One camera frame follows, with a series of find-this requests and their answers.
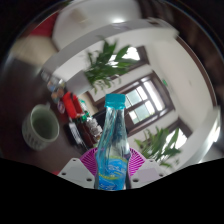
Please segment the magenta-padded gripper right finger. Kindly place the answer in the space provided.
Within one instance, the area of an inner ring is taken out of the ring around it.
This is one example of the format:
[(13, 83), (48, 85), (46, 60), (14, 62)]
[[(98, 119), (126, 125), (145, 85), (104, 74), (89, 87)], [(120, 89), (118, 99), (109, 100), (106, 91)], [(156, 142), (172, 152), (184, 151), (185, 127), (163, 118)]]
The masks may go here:
[(165, 176), (154, 159), (146, 159), (140, 152), (131, 148), (128, 162), (128, 188), (136, 189), (146, 186)]

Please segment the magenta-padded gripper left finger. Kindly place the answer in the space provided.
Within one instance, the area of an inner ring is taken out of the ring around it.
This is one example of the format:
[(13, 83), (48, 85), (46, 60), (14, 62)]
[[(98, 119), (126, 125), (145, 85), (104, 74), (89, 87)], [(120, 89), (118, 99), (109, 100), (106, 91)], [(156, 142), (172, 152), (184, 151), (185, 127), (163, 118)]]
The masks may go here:
[(58, 176), (80, 187), (93, 189), (97, 174), (96, 151), (97, 149), (93, 148), (80, 158), (72, 158), (58, 173)]

